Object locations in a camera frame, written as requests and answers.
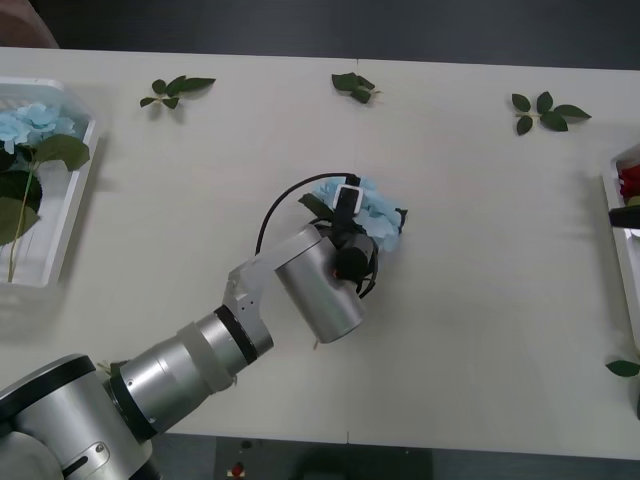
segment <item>black floor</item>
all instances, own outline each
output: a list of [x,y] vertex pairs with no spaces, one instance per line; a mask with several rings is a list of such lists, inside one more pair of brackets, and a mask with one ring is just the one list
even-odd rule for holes
[[640,69],[638,0],[38,0],[62,48]]

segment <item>artificial flower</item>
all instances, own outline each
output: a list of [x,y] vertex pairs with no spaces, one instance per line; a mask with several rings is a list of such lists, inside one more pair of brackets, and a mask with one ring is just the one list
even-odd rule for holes
[[[316,187],[313,194],[330,208],[338,186],[345,182],[344,177],[330,178]],[[353,219],[365,229],[378,245],[378,248],[390,252],[398,244],[402,215],[398,206],[377,191],[375,182],[368,178],[360,179],[360,188],[364,191],[360,212]]]

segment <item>robotic arm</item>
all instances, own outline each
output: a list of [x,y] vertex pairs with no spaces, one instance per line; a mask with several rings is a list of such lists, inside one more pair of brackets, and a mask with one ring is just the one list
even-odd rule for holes
[[[336,212],[340,203],[350,205],[349,221],[357,203],[353,192],[361,196],[353,188],[337,199]],[[273,347],[259,313],[272,272],[320,342],[337,340],[361,323],[356,284],[339,279],[345,277],[337,275],[336,257],[357,243],[368,264],[375,246],[362,233],[345,237],[342,231],[341,236],[336,242],[321,227],[307,225],[257,254],[229,274],[222,306],[128,361],[112,377],[76,354],[0,392],[0,478],[162,478],[150,462],[149,440],[228,388]]]

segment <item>black ring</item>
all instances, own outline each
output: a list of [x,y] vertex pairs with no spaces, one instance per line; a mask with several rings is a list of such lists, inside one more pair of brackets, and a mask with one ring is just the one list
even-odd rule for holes
[[16,416],[66,384],[95,371],[96,367],[89,357],[83,355],[34,378],[0,400],[0,423]]
[[231,310],[225,305],[222,305],[213,313],[218,316],[222,324],[229,331],[229,334],[231,334],[231,337],[236,341],[236,345],[238,345],[244,359],[247,361],[247,365],[255,362],[258,359],[258,350],[253,346],[253,342],[251,342],[251,339],[245,333],[244,328],[242,328],[242,325],[240,325]]
[[138,408],[138,404],[129,393],[122,375],[118,374],[111,377],[109,385],[111,385],[111,393],[113,393],[113,397],[118,402],[122,416],[131,433],[138,440],[149,440],[155,437],[158,434],[157,430],[151,426],[140,411],[140,408]]

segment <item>black cable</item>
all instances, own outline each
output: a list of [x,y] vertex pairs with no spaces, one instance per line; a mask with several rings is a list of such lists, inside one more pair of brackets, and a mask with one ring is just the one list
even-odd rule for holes
[[374,240],[372,240],[372,242],[374,245],[373,255],[371,255],[371,261],[373,262],[373,272],[371,274],[371,278],[366,279],[369,281],[369,284],[367,285],[367,288],[364,289],[364,292],[360,294],[360,298],[366,297],[371,292],[371,290],[373,290],[373,287],[376,286],[376,278],[378,277],[378,248],[376,247],[376,242]]
[[271,215],[273,215],[273,212],[275,211],[275,209],[278,207],[278,205],[280,205],[282,203],[282,201],[286,198],[287,195],[289,195],[291,192],[293,192],[294,190],[308,184],[311,182],[315,182],[317,180],[321,180],[323,178],[331,178],[331,177],[347,177],[349,175],[353,175],[353,173],[321,173],[320,175],[314,175],[313,177],[309,177],[306,180],[302,180],[301,182],[296,183],[294,186],[289,187],[288,189],[286,189],[282,195],[280,195],[275,202],[273,202],[273,205],[271,205],[271,208],[269,208],[269,211],[267,212],[267,215],[264,217],[264,220],[262,221],[262,226],[260,227],[260,233],[258,233],[258,243],[256,244],[256,255],[260,253],[260,248],[262,248],[262,239],[264,238],[264,232],[267,229],[267,223],[269,223],[269,219],[271,218]]

